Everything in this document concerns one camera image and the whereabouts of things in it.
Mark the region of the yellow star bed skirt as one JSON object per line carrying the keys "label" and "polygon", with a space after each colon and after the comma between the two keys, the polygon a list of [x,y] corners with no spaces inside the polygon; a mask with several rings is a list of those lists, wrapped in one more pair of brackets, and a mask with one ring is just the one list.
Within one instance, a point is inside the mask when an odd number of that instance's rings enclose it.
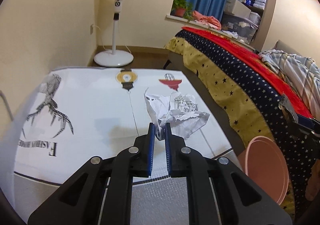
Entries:
{"label": "yellow star bed skirt", "polygon": [[284,147],[292,137],[279,108],[280,98],[264,90],[260,93],[260,88],[244,88],[237,84],[176,35],[165,47],[182,55],[184,66],[197,75],[213,100],[225,111],[229,124],[239,134],[245,147],[253,137],[262,135],[274,141],[283,154],[288,152]]}

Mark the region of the potted green plant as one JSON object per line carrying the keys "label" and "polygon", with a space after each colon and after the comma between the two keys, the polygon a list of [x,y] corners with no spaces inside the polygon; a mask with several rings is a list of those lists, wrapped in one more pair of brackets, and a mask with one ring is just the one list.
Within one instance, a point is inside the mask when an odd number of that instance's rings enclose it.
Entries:
{"label": "potted green plant", "polygon": [[173,0],[171,14],[186,20],[192,20],[193,4],[191,2],[187,2],[186,0]]}

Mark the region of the wooden bookshelf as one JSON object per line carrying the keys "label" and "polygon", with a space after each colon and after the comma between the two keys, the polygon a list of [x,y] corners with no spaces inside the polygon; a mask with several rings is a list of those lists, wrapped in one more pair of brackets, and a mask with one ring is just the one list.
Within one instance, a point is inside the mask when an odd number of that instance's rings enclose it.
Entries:
{"label": "wooden bookshelf", "polygon": [[250,45],[257,50],[262,50],[271,26],[276,0],[247,0],[245,6],[261,17],[258,30]]}

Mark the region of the pink folded clothes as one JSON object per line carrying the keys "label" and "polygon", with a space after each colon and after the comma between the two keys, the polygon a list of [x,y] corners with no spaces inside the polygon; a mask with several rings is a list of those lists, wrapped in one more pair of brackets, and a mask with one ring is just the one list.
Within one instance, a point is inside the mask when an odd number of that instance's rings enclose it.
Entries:
{"label": "pink folded clothes", "polygon": [[195,22],[209,26],[210,28],[221,30],[221,23],[213,16],[206,16],[194,10],[192,17]]}

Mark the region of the striped grey blue duvet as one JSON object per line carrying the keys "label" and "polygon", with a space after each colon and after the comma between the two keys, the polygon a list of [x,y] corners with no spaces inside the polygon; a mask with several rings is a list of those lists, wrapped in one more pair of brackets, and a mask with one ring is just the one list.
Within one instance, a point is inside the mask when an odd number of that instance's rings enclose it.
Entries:
{"label": "striped grey blue duvet", "polygon": [[319,119],[319,69],[310,57],[271,49],[259,54],[261,61],[285,81]]}

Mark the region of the white cardboard box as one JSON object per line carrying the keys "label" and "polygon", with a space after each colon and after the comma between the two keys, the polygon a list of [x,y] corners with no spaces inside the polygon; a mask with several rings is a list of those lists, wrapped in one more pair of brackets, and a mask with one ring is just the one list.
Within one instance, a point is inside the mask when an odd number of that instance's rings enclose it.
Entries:
{"label": "white cardboard box", "polygon": [[223,12],[233,16],[249,19],[251,9],[247,8],[238,0],[226,0]]}

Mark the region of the navy star bedsheet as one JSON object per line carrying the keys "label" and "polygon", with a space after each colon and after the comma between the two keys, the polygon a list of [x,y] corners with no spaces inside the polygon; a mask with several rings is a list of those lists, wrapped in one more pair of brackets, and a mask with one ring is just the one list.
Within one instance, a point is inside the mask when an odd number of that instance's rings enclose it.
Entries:
{"label": "navy star bedsheet", "polygon": [[214,101],[227,113],[231,127],[247,146],[253,137],[273,139],[283,152],[293,188],[304,193],[316,163],[316,150],[289,126],[280,100],[286,96],[303,120],[310,111],[291,87],[246,49],[207,31],[183,28],[167,44],[182,55]]}

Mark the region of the pink trash bin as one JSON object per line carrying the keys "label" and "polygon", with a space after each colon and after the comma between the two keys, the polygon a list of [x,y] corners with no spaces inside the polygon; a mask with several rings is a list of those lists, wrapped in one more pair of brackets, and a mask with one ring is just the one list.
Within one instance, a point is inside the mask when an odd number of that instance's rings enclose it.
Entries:
{"label": "pink trash bin", "polygon": [[289,186],[289,171],[280,148],[268,137],[256,136],[238,156],[243,172],[277,204]]}

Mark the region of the grey white printed tablecloth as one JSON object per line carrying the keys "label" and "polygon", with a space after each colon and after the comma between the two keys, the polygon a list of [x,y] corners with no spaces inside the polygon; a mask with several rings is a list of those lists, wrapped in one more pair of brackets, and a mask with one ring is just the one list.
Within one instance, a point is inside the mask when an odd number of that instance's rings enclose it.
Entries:
{"label": "grey white printed tablecloth", "polygon": [[165,77],[178,91],[195,97],[209,114],[207,124],[187,139],[203,156],[238,162],[227,139],[229,124],[210,108],[180,71],[135,69],[137,79],[123,88],[119,69],[66,68],[53,71],[25,100],[1,138],[1,189],[23,221],[58,186],[93,156],[116,156],[148,131],[144,94],[170,96]]}

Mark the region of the white paper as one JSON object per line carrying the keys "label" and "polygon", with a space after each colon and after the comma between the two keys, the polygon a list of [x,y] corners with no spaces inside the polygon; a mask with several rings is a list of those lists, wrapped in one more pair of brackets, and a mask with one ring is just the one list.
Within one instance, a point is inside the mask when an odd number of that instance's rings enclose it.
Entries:
{"label": "white paper", "polygon": [[169,96],[144,92],[147,112],[156,127],[156,138],[164,140],[164,129],[168,123],[173,135],[184,140],[207,124],[210,114],[199,111],[192,94],[174,91]]}

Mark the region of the black snack wrapper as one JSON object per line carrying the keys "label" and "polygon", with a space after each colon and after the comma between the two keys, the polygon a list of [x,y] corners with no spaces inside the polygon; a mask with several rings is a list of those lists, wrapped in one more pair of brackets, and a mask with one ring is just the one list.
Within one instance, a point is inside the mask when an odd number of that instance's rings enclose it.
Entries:
{"label": "black snack wrapper", "polygon": [[279,108],[283,112],[285,120],[287,120],[287,122],[298,123],[298,116],[289,98],[285,94],[282,94],[280,98]]}

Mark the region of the dark plastic storage bin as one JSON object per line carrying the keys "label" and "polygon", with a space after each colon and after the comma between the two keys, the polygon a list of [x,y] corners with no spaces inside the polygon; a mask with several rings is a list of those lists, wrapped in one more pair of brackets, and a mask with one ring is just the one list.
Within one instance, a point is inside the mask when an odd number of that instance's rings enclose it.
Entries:
{"label": "dark plastic storage bin", "polygon": [[258,30],[258,26],[247,18],[223,13],[221,18],[221,30],[236,33],[237,40],[250,44]]}

